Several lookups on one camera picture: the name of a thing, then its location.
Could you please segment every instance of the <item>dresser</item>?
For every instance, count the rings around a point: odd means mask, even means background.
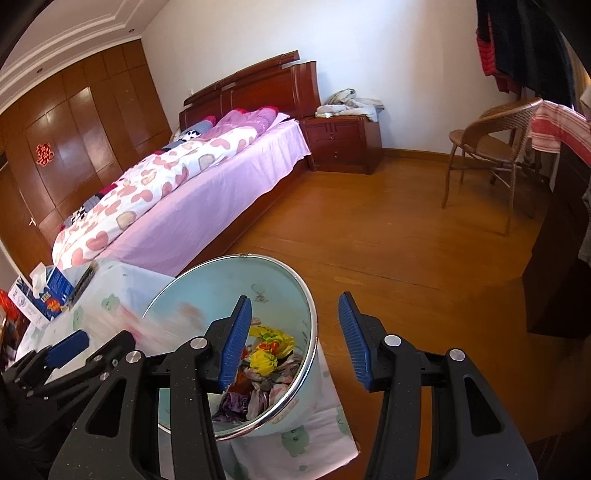
[[[563,144],[548,212],[522,275],[528,332],[591,333],[591,267],[577,257],[589,223],[581,197],[590,174],[591,167]]]
[[[312,170],[370,175],[382,159],[379,123],[365,116],[308,117],[301,126]]]

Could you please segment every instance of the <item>wooden wardrobe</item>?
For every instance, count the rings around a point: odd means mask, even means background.
[[[51,264],[60,225],[130,166],[166,145],[170,128],[141,41],[87,57],[0,116],[0,238],[27,275]],[[53,159],[39,163],[37,146]]]

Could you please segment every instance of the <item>yellow plastic bag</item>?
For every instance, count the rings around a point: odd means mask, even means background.
[[[296,346],[296,341],[291,335],[287,335],[277,328],[265,327],[264,325],[255,325],[248,330],[248,335],[257,337],[262,342],[256,347],[265,350],[277,358],[285,358],[292,353]]]
[[[251,353],[251,368],[263,377],[271,375],[275,367],[277,367],[277,357],[272,353],[259,348]]]

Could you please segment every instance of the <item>wicker chair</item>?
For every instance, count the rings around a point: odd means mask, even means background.
[[[449,175],[452,170],[461,170],[460,184],[464,182],[466,170],[490,170],[494,178],[499,179],[509,187],[509,215],[505,226],[505,236],[509,235],[511,218],[513,217],[513,202],[515,200],[515,182],[517,179],[516,160],[525,145],[527,128],[535,111],[541,105],[541,98],[525,99],[518,102],[499,105],[484,112],[478,120],[470,124],[465,130],[454,130],[449,134],[453,147],[449,154],[449,166],[445,177],[445,194],[441,208],[445,208],[449,195]],[[515,129],[512,145],[506,144],[489,134]],[[462,149],[462,164],[455,165],[456,149]],[[466,153],[472,158],[484,162],[482,166],[467,166]],[[510,171],[511,183],[499,177],[498,172]]]

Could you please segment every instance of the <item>metal screw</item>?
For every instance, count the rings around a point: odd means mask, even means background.
[[[191,340],[191,348],[198,350],[200,348],[205,348],[207,346],[207,339],[205,337],[197,337]]]
[[[125,355],[125,360],[127,360],[130,364],[136,363],[140,358],[142,358],[142,354],[137,350],[129,352],[127,355]]]
[[[398,335],[386,335],[384,337],[384,342],[389,346],[400,346],[402,340]]]
[[[462,352],[459,348],[449,350],[449,356],[452,360],[455,360],[456,362],[461,362],[466,358],[466,354]]]

